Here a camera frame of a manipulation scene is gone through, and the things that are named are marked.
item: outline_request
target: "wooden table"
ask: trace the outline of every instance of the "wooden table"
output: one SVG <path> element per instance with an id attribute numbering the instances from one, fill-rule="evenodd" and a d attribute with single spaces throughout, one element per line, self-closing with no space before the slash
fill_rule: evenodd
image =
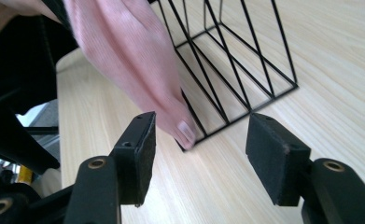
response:
<path id="1" fill-rule="evenodd" d="M 300 88 L 260 113 L 277 119 L 311 147 L 312 160 L 343 161 L 365 182 L 365 1 L 277 4 Z M 62 59 L 58 71 L 67 187 L 75 182 L 80 163 L 107 155 L 141 111 L 79 50 Z M 123 222 L 302 223 L 300 207 L 272 205 L 248 162 L 248 122 L 243 119 L 188 153 L 158 130 L 146 201 L 139 208 L 122 206 Z"/>

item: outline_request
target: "black wire basket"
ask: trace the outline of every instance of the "black wire basket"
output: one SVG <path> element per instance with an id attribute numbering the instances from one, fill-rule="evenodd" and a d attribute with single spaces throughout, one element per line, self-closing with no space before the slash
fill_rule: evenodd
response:
<path id="1" fill-rule="evenodd" d="M 152 7 L 179 58 L 196 144 L 298 88 L 275 1 L 158 0 Z"/>

